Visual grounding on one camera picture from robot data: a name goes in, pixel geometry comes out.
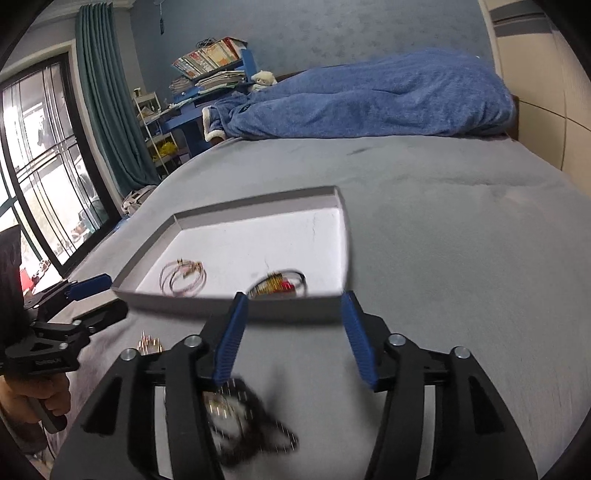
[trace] gray bed sheet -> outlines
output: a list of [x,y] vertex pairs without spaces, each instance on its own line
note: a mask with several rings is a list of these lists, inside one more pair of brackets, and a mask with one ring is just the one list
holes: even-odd
[[[224,142],[165,180],[73,278],[116,276],[179,210],[321,185],[345,200],[350,287],[363,308],[423,348],[470,348],[543,475],[591,406],[591,199],[510,139]],[[94,336],[71,375],[70,421],[143,330],[169,348],[201,325],[131,312]],[[361,383],[340,326],[249,325],[234,374],[300,449],[260,455],[227,478],[363,478],[383,397]]]

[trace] blue desk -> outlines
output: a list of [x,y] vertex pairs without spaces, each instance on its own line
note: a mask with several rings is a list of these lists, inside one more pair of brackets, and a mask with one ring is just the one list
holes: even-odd
[[[244,70],[248,80],[256,73],[256,63],[250,50],[242,50],[242,68],[238,66],[235,67],[235,69]],[[174,97],[174,101],[177,103],[187,98],[192,98],[192,101],[187,102],[178,108],[180,110],[180,115],[174,116],[161,123],[162,133],[170,132],[175,128],[182,130],[185,139],[187,140],[187,146],[189,148],[191,157],[206,151],[211,147],[211,145],[209,142],[205,141],[203,138],[202,129],[199,128],[198,122],[202,121],[202,110],[204,107],[215,103],[216,100],[219,100],[226,95],[230,95],[232,91],[233,88],[219,89],[205,93],[204,95],[199,95],[199,89],[197,87],[193,87],[186,92],[183,92],[182,95],[176,95]]]

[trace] bracelet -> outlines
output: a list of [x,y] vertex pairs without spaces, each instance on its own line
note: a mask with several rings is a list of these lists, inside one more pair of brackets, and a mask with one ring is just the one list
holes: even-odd
[[[179,279],[185,279],[195,273],[197,278],[190,285],[175,290],[174,284]],[[207,272],[201,262],[179,258],[177,261],[167,263],[160,272],[160,291],[164,295],[173,297],[182,297],[189,292],[196,295],[203,289],[206,281]]]

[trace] human hand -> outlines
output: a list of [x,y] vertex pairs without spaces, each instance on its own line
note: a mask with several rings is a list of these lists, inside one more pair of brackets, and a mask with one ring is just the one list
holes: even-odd
[[27,397],[39,398],[56,417],[70,411],[70,381],[65,374],[50,377],[0,377],[0,406],[15,423],[37,423],[37,414]]

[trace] jewelry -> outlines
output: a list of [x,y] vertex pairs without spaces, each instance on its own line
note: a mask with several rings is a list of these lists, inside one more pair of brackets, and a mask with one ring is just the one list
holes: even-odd
[[297,270],[281,270],[269,273],[265,278],[257,281],[248,289],[246,295],[250,299],[272,294],[296,296],[298,291],[306,296],[308,291],[306,276]]
[[[217,446],[223,466],[236,466],[259,452],[283,454],[297,450],[300,443],[297,435],[265,411],[262,401],[242,379],[231,378],[215,393],[209,392],[209,396],[203,393],[203,398],[209,412],[209,426],[224,440],[224,444],[220,442]],[[233,420],[238,434],[218,425],[215,416],[224,416],[225,424],[227,419]],[[285,437],[285,443],[275,442],[277,433]]]
[[142,330],[142,338],[138,342],[137,350],[140,355],[150,355],[151,353],[164,352],[162,343],[159,338],[152,338],[150,335],[146,335]]
[[[178,280],[185,280],[195,273],[197,274],[197,278],[191,284],[175,290],[174,284]],[[179,258],[177,261],[167,263],[160,272],[160,291],[164,295],[173,297],[183,297],[189,292],[196,295],[203,289],[206,281],[207,272],[205,272],[205,268],[201,262]]]

